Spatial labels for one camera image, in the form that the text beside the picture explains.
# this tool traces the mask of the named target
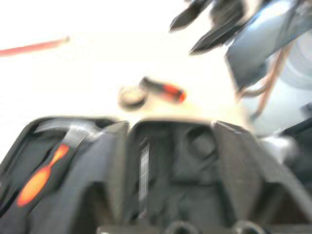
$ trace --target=orange and black screwdriver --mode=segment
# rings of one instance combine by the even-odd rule
[[[172,84],[152,81],[148,77],[144,77],[141,80],[140,86],[145,87],[149,91],[161,94],[162,97],[170,101],[182,103],[186,98],[186,93],[183,89]]]

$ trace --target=white table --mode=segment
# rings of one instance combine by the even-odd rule
[[[27,3],[23,10],[36,17],[31,4],[38,2]],[[110,116],[131,125],[147,117],[218,119],[248,128],[222,49],[188,55],[210,29],[208,12],[187,29],[168,32],[185,6],[182,0],[56,1],[61,13],[51,15],[70,28],[70,42],[0,58],[0,161],[30,121],[51,115]],[[143,76],[185,88],[187,100],[172,105],[150,95],[138,111],[120,109],[119,88]]]

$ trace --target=hammer head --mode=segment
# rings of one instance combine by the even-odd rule
[[[62,131],[67,135],[79,134],[83,139],[88,141],[97,140],[104,134],[103,129],[97,127],[93,122],[88,120],[72,120],[72,119],[52,119],[40,123],[34,133],[42,133],[45,131]]]

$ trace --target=hammer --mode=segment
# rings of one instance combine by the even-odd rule
[[[118,123],[101,129],[91,121],[68,119],[48,120],[39,124],[34,133],[45,131],[67,131],[67,133],[54,152],[52,160],[41,165],[26,182],[18,195],[17,206],[30,209],[34,207],[43,196],[60,184],[82,141],[95,141],[105,133],[114,131],[116,126]]]

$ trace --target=tool bag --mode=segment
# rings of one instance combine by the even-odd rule
[[[61,183],[21,212],[21,189],[65,135],[34,134],[50,119],[26,126],[0,165],[0,234],[312,233],[307,183],[224,122],[122,122],[80,144]]]

